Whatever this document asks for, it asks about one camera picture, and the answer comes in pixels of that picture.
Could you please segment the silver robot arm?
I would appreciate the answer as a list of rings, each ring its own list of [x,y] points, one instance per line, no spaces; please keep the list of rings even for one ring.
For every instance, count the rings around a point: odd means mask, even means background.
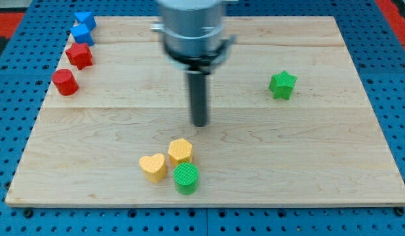
[[[209,75],[227,58],[237,36],[225,38],[222,0],[157,0],[165,53],[185,71]]]

